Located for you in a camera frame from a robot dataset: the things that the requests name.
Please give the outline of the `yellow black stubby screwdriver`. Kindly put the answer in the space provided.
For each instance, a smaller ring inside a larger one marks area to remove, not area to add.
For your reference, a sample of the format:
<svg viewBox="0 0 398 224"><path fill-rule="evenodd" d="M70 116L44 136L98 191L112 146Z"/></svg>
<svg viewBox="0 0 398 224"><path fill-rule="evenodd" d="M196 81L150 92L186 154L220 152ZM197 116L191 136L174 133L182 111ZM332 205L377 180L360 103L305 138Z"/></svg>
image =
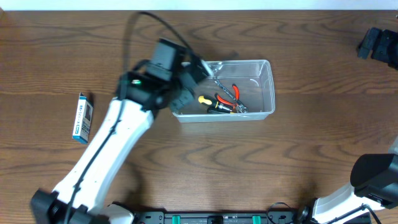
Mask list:
<svg viewBox="0 0 398 224"><path fill-rule="evenodd" d="M215 108L215 109L218 109L218 110L221 110L221 111L225 111L225 112L228 112L228 113L232 113L233 112L233 110L230 107L225 106L220 101L218 101L218 100L216 100L213 97L208 96L208 95L200 95L198 97L198 102L203 104L203 105L208 106L209 108Z"/></svg>

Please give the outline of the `blue white screwdriver set box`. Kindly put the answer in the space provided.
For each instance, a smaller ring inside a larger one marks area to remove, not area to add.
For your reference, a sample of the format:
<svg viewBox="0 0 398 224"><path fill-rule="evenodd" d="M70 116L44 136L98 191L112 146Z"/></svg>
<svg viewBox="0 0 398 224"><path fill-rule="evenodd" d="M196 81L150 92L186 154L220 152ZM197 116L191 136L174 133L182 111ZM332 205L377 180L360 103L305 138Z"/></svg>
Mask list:
<svg viewBox="0 0 398 224"><path fill-rule="evenodd" d="M93 105L87 96L80 92L73 125L72 138L82 144L87 144L90 135Z"/></svg>

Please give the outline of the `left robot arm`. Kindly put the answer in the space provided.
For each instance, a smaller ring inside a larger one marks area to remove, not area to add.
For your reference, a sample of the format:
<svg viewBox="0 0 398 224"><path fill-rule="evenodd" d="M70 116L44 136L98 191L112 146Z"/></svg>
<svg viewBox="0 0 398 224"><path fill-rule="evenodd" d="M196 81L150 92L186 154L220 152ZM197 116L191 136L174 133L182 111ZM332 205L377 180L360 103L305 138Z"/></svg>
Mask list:
<svg viewBox="0 0 398 224"><path fill-rule="evenodd" d="M135 213L104 200L118 170L159 110L179 110L213 73L188 47L160 39L150 60L128 67L98 132L74 168L51 192L30 201L36 223L133 223Z"/></svg>

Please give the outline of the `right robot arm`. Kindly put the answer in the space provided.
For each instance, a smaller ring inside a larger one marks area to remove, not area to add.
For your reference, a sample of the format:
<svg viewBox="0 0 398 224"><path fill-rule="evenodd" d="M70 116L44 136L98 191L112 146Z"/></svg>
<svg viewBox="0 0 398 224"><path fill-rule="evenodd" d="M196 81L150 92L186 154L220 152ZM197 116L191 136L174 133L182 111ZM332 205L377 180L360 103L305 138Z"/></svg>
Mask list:
<svg viewBox="0 0 398 224"><path fill-rule="evenodd" d="M397 32L370 28L358 45L358 57L397 69ZM397 207L397 140L388 153L364 154L355 162L350 181L332 194L316 198L297 211L295 223L368 223L361 216Z"/></svg>

